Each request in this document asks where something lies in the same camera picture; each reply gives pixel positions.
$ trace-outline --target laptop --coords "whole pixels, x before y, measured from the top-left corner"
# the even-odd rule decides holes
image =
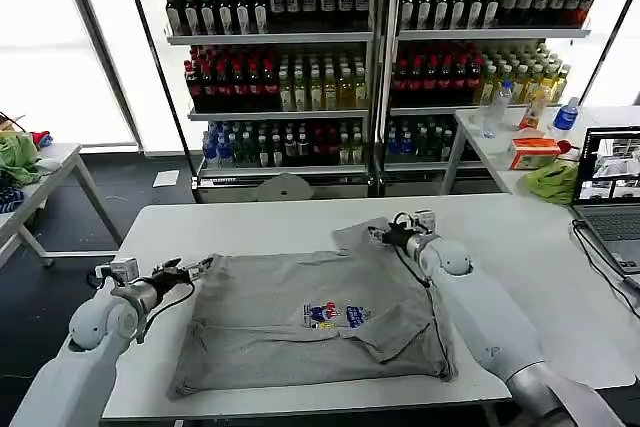
[[[587,130],[571,209],[620,273],[640,274],[640,127]]]

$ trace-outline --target white table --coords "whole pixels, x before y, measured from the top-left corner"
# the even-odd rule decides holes
[[[332,230],[423,208],[435,210],[441,235],[464,242],[472,258],[509,291],[539,329],[545,355],[560,372],[595,388],[635,381],[640,324],[569,239],[568,212],[531,199],[487,194],[151,206],[138,215],[119,255],[136,257],[141,274],[148,275],[153,266],[176,256],[195,261],[211,252],[333,250]],[[186,286],[179,286],[165,302],[186,292]],[[192,308],[193,299],[168,310],[154,322],[144,344],[132,345],[122,355],[105,419],[263,416],[509,398],[506,387],[478,366],[455,332],[459,375],[451,382],[409,376],[200,392],[170,401],[166,392]]]
[[[552,136],[549,135],[549,126],[553,122],[557,111],[558,108],[546,109],[540,120],[538,130],[548,134],[548,137]],[[451,192],[451,186],[456,177],[465,141],[471,144],[502,192],[530,195],[529,190],[520,183],[520,179],[529,171],[509,170],[506,158],[506,151],[518,131],[517,125],[520,123],[523,113],[523,108],[507,109],[496,136],[492,139],[487,139],[482,136],[482,120],[478,120],[479,116],[476,110],[456,110],[455,117],[458,122],[458,130],[451,148],[451,156],[440,188],[440,195],[447,195]],[[629,106],[583,109],[576,120],[576,124],[564,138],[570,141],[572,145],[582,148],[584,136],[589,127],[620,125],[640,125],[640,108]]]
[[[22,188],[25,194],[24,202],[14,212],[0,214],[0,245],[3,252],[0,254],[0,265],[4,263],[19,245],[19,240],[40,258],[45,266],[50,266],[55,258],[60,257],[108,257],[114,256],[114,251],[91,252],[48,252],[24,227],[24,223],[36,211],[38,206],[46,200],[47,196],[58,187],[64,179],[73,173],[82,187],[91,205],[119,246],[122,243],[122,235],[115,224],[109,218],[105,205],[98,194],[96,184],[91,174],[80,157],[80,144],[53,143],[49,147],[40,150],[43,159],[51,159],[59,163],[60,168],[50,175],[43,175],[39,182],[29,184]]]

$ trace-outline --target water bottle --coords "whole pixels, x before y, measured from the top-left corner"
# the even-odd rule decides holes
[[[569,103],[563,105],[556,114],[553,126],[558,130],[571,130],[571,127],[576,123],[576,118],[578,117],[579,103],[580,100],[577,97],[571,97]]]
[[[502,120],[507,107],[511,103],[511,81],[505,80],[500,90],[493,96],[493,101],[484,114],[482,136],[492,139],[496,136],[498,123]]]

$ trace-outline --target orange box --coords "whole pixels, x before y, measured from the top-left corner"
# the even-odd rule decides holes
[[[551,164],[560,154],[553,139],[513,139],[507,154],[510,170],[535,170]]]

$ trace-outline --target gray floor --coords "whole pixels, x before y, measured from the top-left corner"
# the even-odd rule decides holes
[[[106,198],[109,213],[124,232],[130,228],[138,212],[147,205],[193,202],[190,174],[182,158],[145,159],[137,155],[110,155],[85,157],[85,162],[101,194]],[[172,169],[180,169],[177,186],[152,188],[158,171]],[[481,191],[493,190],[491,185],[477,185],[481,185]],[[409,195],[410,191],[411,189],[403,191],[402,195]],[[419,189],[415,193],[426,192]],[[82,190],[71,177],[49,197],[46,209],[37,216],[31,230],[51,250],[115,248]],[[29,252],[21,248],[0,269],[0,426],[8,425],[33,376],[57,353],[67,334],[70,316],[78,305],[91,296],[92,291],[85,283],[85,275],[96,264],[94,259],[60,259],[56,261],[54,268],[44,270]],[[640,389],[615,389],[606,392],[606,395],[607,400],[624,415],[625,420],[637,418],[640,414]],[[513,406],[509,403],[501,406],[506,417],[512,410]],[[339,426],[371,426],[394,422],[417,424],[425,421],[430,426],[486,425],[481,410],[474,406],[331,415],[330,418],[319,415],[225,420],[215,424],[315,426],[332,423]],[[173,424],[136,425],[164,427]]]

